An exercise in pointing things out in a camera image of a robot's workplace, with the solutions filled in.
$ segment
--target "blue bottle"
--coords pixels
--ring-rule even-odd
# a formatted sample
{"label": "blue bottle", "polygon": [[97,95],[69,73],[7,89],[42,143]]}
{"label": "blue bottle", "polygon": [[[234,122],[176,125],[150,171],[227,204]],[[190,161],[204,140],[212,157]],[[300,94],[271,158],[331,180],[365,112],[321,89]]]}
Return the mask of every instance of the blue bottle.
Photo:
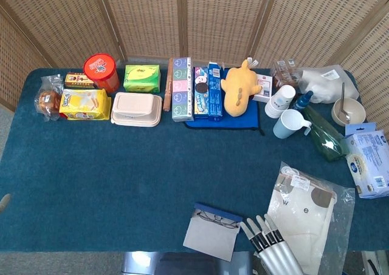
{"label": "blue bottle", "polygon": [[306,92],[304,95],[302,95],[299,99],[296,100],[296,102],[293,104],[292,109],[295,109],[297,111],[303,110],[306,106],[309,104],[309,100],[313,96],[312,91]]}

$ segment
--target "red cylindrical container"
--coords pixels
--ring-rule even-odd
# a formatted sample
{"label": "red cylindrical container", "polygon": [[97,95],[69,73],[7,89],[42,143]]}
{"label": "red cylindrical container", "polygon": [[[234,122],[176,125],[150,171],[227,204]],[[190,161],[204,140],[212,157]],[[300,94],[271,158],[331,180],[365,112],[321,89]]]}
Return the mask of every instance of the red cylindrical container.
{"label": "red cylindrical container", "polygon": [[119,89],[119,78],[116,72],[116,63],[107,53],[92,55],[84,63],[84,74],[92,80],[99,89],[107,93],[114,93]]}

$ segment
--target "table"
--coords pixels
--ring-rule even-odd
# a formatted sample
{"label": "table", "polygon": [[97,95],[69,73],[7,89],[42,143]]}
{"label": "table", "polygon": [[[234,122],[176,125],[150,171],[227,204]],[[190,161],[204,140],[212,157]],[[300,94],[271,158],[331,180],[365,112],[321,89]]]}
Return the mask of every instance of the table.
{"label": "table", "polygon": [[[26,79],[0,163],[0,195],[12,194],[0,215],[0,250],[188,251],[182,242],[195,202],[243,217],[264,214],[281,161],[354,187],[345,161],[325,161],[302,131],[277,139],[264,104],[265,136],[188,129],[171,112],[152,128],[44,122],[33,106],[40,77],[70,71],[81,72],[37,69]],[[165,79],[162,70],[163,92]],[[331,105],[314,107],[331,119]],[[388,206],[389,198],[356,198],[350,250],[388,249]],[[240,233],[235,251],[251,250]]]}

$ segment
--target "stuffed animal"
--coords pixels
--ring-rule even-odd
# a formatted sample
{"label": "stuffed animal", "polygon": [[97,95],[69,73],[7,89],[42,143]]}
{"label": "stuffed animal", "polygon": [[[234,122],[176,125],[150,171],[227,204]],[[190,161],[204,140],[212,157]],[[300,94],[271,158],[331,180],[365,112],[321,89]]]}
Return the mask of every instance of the stuffed animal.
{"label": "stuffed animal", "polygon": [[261,92],[262,86],[257,85],[256,73],[249,69],[249,62],[245,59],[240,68],[229,70],[225,80],[221,80],[221,88],[225,92],[225,111],[237,117],[246,111],[249,97]]}

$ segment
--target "floor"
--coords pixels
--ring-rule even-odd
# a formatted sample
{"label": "floor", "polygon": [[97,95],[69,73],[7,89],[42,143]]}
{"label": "floor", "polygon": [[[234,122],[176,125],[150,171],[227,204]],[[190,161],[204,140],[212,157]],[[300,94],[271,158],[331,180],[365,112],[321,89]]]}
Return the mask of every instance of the floor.
{"label": "floor", "polygon": [[[13,114],[0,108],[0,159],[7,141]],[[123,253],[2,253],[0,275],[114,275],[120,274]],[[261,264],[254,262],[258,274],[265,274]],[[344,271],[364,275],[361,252],[347,254]]]}

